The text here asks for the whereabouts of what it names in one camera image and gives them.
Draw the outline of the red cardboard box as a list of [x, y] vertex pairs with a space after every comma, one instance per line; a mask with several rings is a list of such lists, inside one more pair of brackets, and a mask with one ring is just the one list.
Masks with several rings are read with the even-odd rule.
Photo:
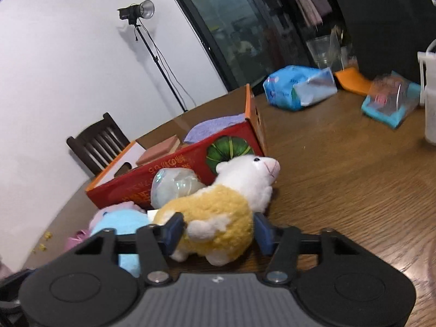
[[[197, 143], [185, 143], [173, 154], [136, 166], [137, 158], [147, 148], [173, 135], [184, 141], [187, 133], [201, 122], [238, 114], [244, 116], [241, 123], [217, 131]], [[148, 209], [151, 207], [152, 181], [160, 169], [191, 169], [203, 184], [211, 184], [216, 177], [216, 164], [228, 161], [232, 151], [236, 154], [249, 151], [259, 156], [266, 155], [262, 118], [248, 84], [181, 114], [131, 142], [88, 185], [86, 195], [99, 209], [130, 201]]]

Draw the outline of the studio light on stand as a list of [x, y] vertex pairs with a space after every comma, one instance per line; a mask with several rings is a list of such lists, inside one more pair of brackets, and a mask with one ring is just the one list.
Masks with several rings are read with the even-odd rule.
[[196, 101], [179, 82], [151, 33], [143, 23], [143, 20], [150, 20], [155, 15], [155, 4], [151, 0], [144, 0], [139, 4], [130, 4], [128, 7], [119, 8], [117, 12], [121, 21], [127, 21], [130, 26], [134, 27], [136, 41], [140, 38], [144, 43], [183, 113], [186, 113], [189, 107], [180, 92], [183, 92], [189, 98], [189, 101], [196, 106]]

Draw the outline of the blue tissue pack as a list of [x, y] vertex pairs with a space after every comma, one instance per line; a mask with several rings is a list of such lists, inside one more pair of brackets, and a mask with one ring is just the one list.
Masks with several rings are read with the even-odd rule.
[[299, 111], [330, 98], [338, 92], [330, 68], [287, 66], [263, 83], [270, 105], [289, 111]]

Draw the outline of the orange cloth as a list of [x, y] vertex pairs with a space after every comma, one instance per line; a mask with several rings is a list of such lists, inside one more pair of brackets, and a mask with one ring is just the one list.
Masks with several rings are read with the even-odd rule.
[[372, 81], [365, 78], [356, 68], [350, 67], [334, 73], [340, 87], [361, 96], [370, 93]]

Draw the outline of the black sliding door frame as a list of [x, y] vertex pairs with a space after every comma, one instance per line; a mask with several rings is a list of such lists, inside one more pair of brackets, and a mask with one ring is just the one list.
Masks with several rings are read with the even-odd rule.
[[176, 0], [231, 91], [254, 94], [288, 65], [314, 66], [307, 43], [345, 27], [337, 0]]

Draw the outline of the yellow white plush sheep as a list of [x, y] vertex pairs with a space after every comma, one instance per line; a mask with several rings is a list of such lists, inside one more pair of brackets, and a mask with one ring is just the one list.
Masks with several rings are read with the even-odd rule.
[[216, 171], [211, 185], [171, 200], [154, 216], [154, 224], [164, 225], [174, 214], [183, 214], [186, 227], [171, 254], [175, 261], [196, 254], [222, 267], [237, 260], [253, 240], [253, 215], [268, 208], [280, 164], [271, 157], [246, 154], [219, 163]]

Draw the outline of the teal packaged snack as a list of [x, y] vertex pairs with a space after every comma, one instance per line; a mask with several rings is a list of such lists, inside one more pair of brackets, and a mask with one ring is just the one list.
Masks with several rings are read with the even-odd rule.
[[364, 115], [396, 129], [420, 103], [420, 85], [396, 72], [377, 77], [361, 105]]

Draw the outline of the purple knitted cloth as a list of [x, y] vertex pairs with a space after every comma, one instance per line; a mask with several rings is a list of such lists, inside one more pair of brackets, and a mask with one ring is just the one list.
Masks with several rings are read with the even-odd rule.
[[185, 136], [183, 142], [185, 144], [198, 143], [205, 138], [219, 133], [225, 128], [235, 126], [236, 124], [244, 123], [245, 115], [237, 114], [225, 117], [218, 117], [210, 120], [205, 120], [196, 124]]

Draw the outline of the purple satin bow cloth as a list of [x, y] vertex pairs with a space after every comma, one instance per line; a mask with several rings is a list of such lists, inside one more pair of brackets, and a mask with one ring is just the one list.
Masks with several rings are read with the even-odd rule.
[[104, 229], [106, 225], [110, 228], [117, 228], [128, 223], [147, 225], [148, 222], [149, 219], [146, 212], [133, 202], [124, 202], [104, 207], [97, 211], [87, 229], [79, 230], [73, 236], [68, 237], [64, 251], [66, 252], [78, 246], [94, 232]]

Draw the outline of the black shopping bag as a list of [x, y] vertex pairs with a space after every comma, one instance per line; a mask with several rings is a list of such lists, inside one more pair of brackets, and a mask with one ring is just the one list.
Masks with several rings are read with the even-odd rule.
[[337, 0], [360, 72], [396, 72], [417, 82], [417, 54], [435, 40], [433, 0]]

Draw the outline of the clear glass cup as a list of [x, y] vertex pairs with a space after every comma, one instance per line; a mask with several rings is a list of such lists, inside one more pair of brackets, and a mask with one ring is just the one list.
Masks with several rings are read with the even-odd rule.
[[341, 48], [335, 33], [311, 39], [306, 45], [318, 68], [330, 68], [332, 72], [343, 69]]

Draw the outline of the yellow flower bits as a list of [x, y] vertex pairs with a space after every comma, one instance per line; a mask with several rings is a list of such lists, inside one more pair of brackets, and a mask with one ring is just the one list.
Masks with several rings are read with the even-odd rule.
[[50, 231], [46, 231], [38, 241], [37, 245], [35, 245], [35, 247], [32, 249], [32, 254], [47, 251], [47, 243], [52, 237], [53, 234]]

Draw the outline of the white spray bottle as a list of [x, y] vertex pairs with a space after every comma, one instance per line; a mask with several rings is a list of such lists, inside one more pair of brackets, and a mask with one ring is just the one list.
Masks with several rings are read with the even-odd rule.
[[433, 40], [425, 52], [417, 53], [420, 67], [420, 105], [425, 108], [424, 137], [433, 146], [436, 143], [435, 45], [436, 40]]

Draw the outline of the dark wooden chair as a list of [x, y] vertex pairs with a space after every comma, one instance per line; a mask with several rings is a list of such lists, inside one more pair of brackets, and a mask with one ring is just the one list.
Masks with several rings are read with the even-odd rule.
[[97, 176], [130, 144], [109, 112], [66, 143], [81, 162]]

